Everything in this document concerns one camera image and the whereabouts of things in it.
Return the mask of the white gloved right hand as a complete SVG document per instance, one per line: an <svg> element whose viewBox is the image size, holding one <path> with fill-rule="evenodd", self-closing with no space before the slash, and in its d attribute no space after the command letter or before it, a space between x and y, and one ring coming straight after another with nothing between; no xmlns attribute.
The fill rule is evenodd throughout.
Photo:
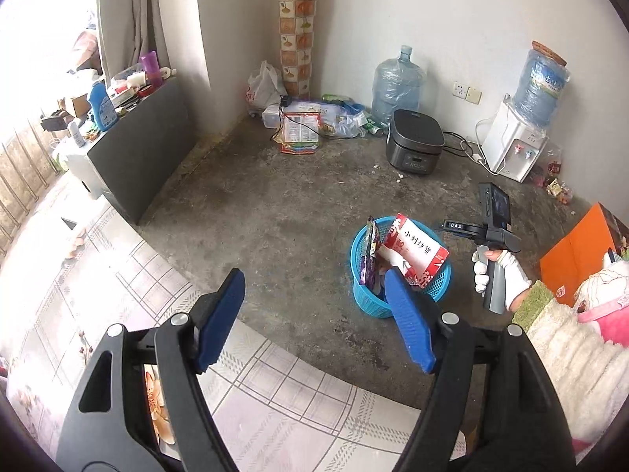
<svg viewBox="0 0 629 472"><path fill-rule="evenodd" d="M531 288L516 257L506 249L490 251L479 246L472 255L476 293L484 297L484 306L496 314L515 311Z"/></svg>

